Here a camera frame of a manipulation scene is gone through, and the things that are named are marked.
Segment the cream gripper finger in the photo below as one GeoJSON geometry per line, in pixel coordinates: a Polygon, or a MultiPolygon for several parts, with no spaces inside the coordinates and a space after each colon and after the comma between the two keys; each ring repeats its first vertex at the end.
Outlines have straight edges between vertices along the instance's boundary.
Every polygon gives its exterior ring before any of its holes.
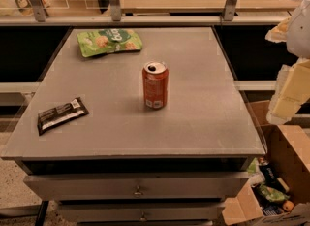
{"type": "Polygon", "coordinates": [[[299,58],[293,66],[283,65],[281,67],[266,119],[270,124],[285,124],[309,99],[310,60],[299,58]]]}

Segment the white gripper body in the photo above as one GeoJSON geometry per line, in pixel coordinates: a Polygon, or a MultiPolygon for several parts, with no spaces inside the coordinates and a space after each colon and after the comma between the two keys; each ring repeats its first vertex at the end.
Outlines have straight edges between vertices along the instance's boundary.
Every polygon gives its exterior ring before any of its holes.
{"type": "Polygon", "coordinates": [[[310,58],[310,0],[302,0],[292,15],[269,30],[265,38],[273,43],[285,42],[289,53],[310,58]]]}

